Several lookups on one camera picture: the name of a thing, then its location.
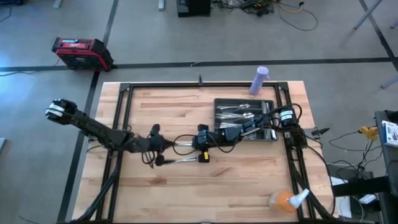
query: wooden table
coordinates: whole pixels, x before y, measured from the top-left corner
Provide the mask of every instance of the wooden table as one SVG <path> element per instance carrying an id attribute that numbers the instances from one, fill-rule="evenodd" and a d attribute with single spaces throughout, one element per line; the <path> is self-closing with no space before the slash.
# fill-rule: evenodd
<path id="1" fill-rule="evenodd" d="M 119 85 L 104 83 L 99 99 L 96 119 L 109 127 L 114 118 Z M 303 108 L 301 126 L 313 128 L 315 124 L 304 83 L 289 82 L 289 89 L 292 102 Z M 166 139 L 196 134 L 198 124 L 213 124 L 215 98 L 276 101 L 275 90 L 269 87 L 263 87 L 257 96 L 248 95 L 248 89 L 241 87 L 135 88 L 129 124 L 142 136 L 147 136 L 156 123 L 160 124 L 161 134 Z M 322 153 L 317 143 L 308 143 Z M 178 147 L 177 150 L 190 149 Z M 114 222 L 297 221 L 296 213 L 279 213 L 268 206 L 270 194 L 292 188 L 283 141 L 244 141 L 229 154 L 211 149 L 210 155 L 209 164 L 191 162 L 151 169 L 141 162 L 140 154 L 125 152 Z M 172 149 L 164 156 L 179 158 Z M 333 197 L 325 165 L 308 149 L 304 150 L 304 158 L 311 190 L 326 209 L 331 210 Z M 78 218 L 100 191 L 105 159 L 106 150 L 102 148 L 87 154 L 73 218 Z M 106 202 L 104 214 L 107 214 L 107 206 Z"/>

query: black metal frame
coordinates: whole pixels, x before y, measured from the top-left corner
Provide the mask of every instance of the black metal frame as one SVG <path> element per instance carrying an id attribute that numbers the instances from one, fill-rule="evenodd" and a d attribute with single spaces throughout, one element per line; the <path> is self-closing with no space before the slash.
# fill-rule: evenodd
<path id="1" fill-rule="evenodd" d="M 124 112 L 124 119 L 123 119 L 123 126 L 122 126 L 123 129 L 127 129 L 128 123 L 129 123 L 129 115 L 130 115 L 130 111 L 131 111 L 132 96 L 133 96 L 133 91 L 135 88 L 160 88 L 160 87 L 161 88 L 198 88 L 198 87 L 231 87 L 231 86 L 249 87 L 250 84 L 251 83 L 249 83 L 249 82 L 121 83 L 120 88 L 119 88 L 118 102 L 116 105 L 116 111 L 115 111 L 115 115 L 114 115 L 112 128 L 114 128 L 114 129 L 118 128 L 118 122 L 119 122 L 119 118 L 120 118 L 120 114 L 121 114 L 123 97 L 124 97 L 125 92 L 128 92 L 127 101 L 126 101 L 126 110 Z M 292 100 L 290 98 L 289 86 L 288 86 L 287 82 L 266 82 L 262 86 L 271 87 L 275 90 L 278 107 L 282 106 L 282 97 L 281 97 L 280 91 L 284 92 L 285 100 L 286 100 L 287 104 L 292 102 Z M 287 159 L 289 161 L 293 161 L 292 149 L 287 146 L 288 140 L 289 139 L 284 136 Z M 118 154 L 118 157 L 116 159 L 115 170 L 110 175 L 111 163 L 112 163 L 112 159 L 113 159 L 112 154 L 113 154 L 113 152 L 109 151 L 108 155 L 106 157 L 103 181 L 101 184 L 101 193 L 100 193 L 101 198 L 99 198 L 99 205 L 97 205 L 97 209 L 96 209 L 97 212 L 96 212 L 95 220 L 101 220 L 103 217 L 103 208 L 104 208 L 104 200 L 103 199 L 104 199 L 104 195 L 110 188 L 109 183 L 111 185 L 113 185 L 113 188 L 112 188 L 112 193 L 111 193 L 111 200 L 109 202 L 109 211 L 108 211 L 107 220 L 112 221 L 113 217 L 114 217 L 114 210 L 115 210 L 116 198 L 117 198 L 118 187 L 119 187 L 119 176 L 120 176 L 120 170 L 121 170 L 122 161 L 123 161 L 123 153 Z M 305 185 L 310 186 L 309 181 L 308 181 L 308 176 L 307 176 L 307 170 L 305 168 L 305 162 L 304 162 L 304 158 L 303 158 L 302 149 L 297 150 L 297 158 L 298 158 L 298 165 L 299 165 L 300 173 L 302 176 L 302 182 L 304 182 Z M 292 181 L 293 193 L 298 194 L 299 193 L 299 183 L 296 181 L 296 179 L 292 175 L 293 169 L 295 169 L 295 167 L 294 167 L 295 164 L 293 162 L 288 162 L 288 165 L 289 165 L 289 171 L 290 171 L 290 176 L 291 176 L 291 181 Z M 315 207 L 313 206 L 313 203 L 310 200 L 307 200 L 307 205 L 308 205 L 309 218 L 304 217 L 302 206 L 300 206 L 297 209 L 298 222 L 292 222 L 292 223 L 346 223 L 346 222 L 342 222 L 342 221 L 338 221 L 338 220 L 319 220 L 316 218 Z"/>

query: yellow tool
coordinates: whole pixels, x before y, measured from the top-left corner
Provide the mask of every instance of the yellow tool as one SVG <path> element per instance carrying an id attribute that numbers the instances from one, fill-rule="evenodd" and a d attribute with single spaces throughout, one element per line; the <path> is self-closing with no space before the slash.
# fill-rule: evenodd
<path id="1" fill-rule="evenodd" d="M 368 139 L 375 141 L 379 138 L 378 134 L 379 131 L 377 130 L 377 127 L 373 126 L 373 127 L 366 127 L 363 126 L 362 128 L 360 128 L 358 130 L 359 133 L 365 135 Z"/>

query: gray floor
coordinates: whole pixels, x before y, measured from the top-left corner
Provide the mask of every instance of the gray floor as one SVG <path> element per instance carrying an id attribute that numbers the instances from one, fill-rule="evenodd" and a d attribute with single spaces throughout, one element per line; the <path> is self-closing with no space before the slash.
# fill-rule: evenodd
<path id="1" fill-rule="evenodd" d="M 13 7 L 12 17 L 0 23 L 0 68 L 53 65 L 57 58 L 50 48 L 57 36 L 103 38 L 112 1 L 67 0 L 60 9 L 52 8 L 52 3 L 31 0 Z M 364 13 L 358 0 L 307 0 L 305 8 L 319 20 L 312 32 L 284 24 L 277 12 L 257 18 L 239 10 L 214 9 L 211 17 L 179 19 L 175 1 L 168 0 L 166 10 L 159 12 L 155 0 L 120 0 L 108 48 L 116 63 L 387 57 L 369 21 L 352 31 Z M 398 29 L 389 26 L 398 19 L 397 8 L 397 1 L 384 0 L 373 14 L 395 54 Z M 6 15 L 7 9 L 0 7 L 0 19 Z M 305 15 L 283 16 L 298 26 L 313 24 Z M 194 81 L 198 74 L 205 81 L 252 80 L 255 70 L 256 66 L 240 66 L 101 73 L 91 114 L 95 114 L 103 82 Z M 317 126 L 331 128 L 323 138 L 325 143 L 371 125 L 376 110 L 398 109 L 398 84 L 379 88 L 397 75 L 390 62 L 271 65 L 269 70 L 273 80 L 305 82 Z M 0 138 L 8 140 L 0 153 L 2 223 L 25 223 L 18 215 L 38 223 L 56 221 L 78 131 L 47 121 L 44 111 L 56 98 L 75 101 L 83 109 L 92 77 L 92 72 L 57 71 L 0 78 Z M 352 149 L 362 149 L 364 143 L 359 135 L 340 142 Z M 379 153 L 370 152 L 369 160 Z M 360 152 L 345 152 L 328 144 L 323 155 L 329 162 L 345 159 L 355 164 L 361 160 Z M 84 158 L 83 153 L 78 177 Z M 383 159 L 370 163 L 367 170 L 384 175 Z M 78 184 L 75 182 L 71 207 Z"/>

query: black box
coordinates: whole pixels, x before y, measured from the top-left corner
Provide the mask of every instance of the black box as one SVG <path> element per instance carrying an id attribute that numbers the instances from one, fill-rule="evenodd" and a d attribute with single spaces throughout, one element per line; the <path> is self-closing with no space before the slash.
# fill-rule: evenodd
<path id="1" fill-rule="evenodd" d="M 210 16 L 211 0 L 177 0 L 179 17 Z"/>

